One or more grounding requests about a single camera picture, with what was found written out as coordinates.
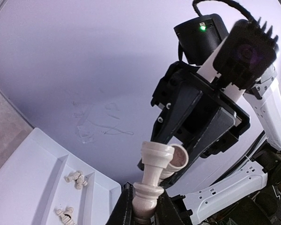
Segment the white chess pawn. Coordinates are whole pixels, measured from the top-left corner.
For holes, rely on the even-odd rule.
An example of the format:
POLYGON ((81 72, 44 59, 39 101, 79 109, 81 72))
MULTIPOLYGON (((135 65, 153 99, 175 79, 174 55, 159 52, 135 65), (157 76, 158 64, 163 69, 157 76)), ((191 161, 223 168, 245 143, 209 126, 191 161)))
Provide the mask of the white chess pawn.
POLYGON ((159 182, 185 168, 189 161, 188 153, 182 145, 171 144, 170 146, 174 148, 173 159, 168 163, 167 167, 163 169, 159 182))

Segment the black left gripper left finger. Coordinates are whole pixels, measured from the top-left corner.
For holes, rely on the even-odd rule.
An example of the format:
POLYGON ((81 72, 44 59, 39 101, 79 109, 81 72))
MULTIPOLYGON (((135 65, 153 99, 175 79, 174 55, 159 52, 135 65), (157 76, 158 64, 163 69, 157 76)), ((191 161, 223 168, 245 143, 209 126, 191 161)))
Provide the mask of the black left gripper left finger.
POLYGON ((133 185, 129 182, 122 186, 122 193, 106 223, 106 225, 134 225, 133 185))

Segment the white chess rook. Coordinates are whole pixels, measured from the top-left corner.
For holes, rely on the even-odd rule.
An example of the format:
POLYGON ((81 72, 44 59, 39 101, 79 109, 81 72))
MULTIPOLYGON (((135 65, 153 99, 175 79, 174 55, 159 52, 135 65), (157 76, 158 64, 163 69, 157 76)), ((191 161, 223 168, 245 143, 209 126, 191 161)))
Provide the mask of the white chess rook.
POLYGON ((142 182, 133 184, 135 196, 132 200, 133 216, 136 223, 148 225, 154 215, 157 199, 164 193, 158 186, 163 169, 173 159, 174 148, 156 142, 142 143, 141 156, 144 164, 142 182))

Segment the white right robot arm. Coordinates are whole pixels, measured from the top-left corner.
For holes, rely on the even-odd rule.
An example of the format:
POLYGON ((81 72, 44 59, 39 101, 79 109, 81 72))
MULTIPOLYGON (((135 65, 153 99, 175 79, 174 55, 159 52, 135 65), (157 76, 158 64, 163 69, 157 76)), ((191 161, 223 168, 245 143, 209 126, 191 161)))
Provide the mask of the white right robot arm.
POLYGON ((252 17, 227 31, 217 14, 199 16, 174 28, 180 60, 170 65, 151 105, 161 108, 151 140, 176 137, 187 151, 183 169, 170 172, 163 188, 174 185, 199 157, 232 147, 250 127, 237 105, 244 96, 266 135, 239 170, 214 185, 186 195, 188 224, 198 225, 217 212, 265 187, 281 183, 281 96, 274 61, 278 37, 252 17))

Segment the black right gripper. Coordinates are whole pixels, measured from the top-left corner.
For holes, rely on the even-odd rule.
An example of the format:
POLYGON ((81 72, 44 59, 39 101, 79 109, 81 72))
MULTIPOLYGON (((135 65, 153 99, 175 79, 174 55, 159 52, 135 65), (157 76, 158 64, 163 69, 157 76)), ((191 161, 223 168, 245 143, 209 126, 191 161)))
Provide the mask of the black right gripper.
POLYGON ((168 144, 176 137, 189 158, 183 169, 160 183, 161 187, 173 186, 199 157, 225 152, 250 128, 249 115, 221 90, 212 103, 201 99, 215 89, 185 63, 171 64, 160 79, 151 105, 162 108, 159 117, 163 121, 155 122, 152 141, 168 144))

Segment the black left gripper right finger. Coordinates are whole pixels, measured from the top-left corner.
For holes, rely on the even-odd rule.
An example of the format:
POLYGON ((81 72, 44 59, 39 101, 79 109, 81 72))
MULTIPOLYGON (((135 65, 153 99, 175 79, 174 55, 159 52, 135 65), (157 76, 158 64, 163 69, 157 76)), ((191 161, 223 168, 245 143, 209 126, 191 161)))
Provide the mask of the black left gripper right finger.
POLYGON ((165 190, 157 200, 154 225, 191 225, 192 210, 185 206, 185 195, 170 197, 165 190))

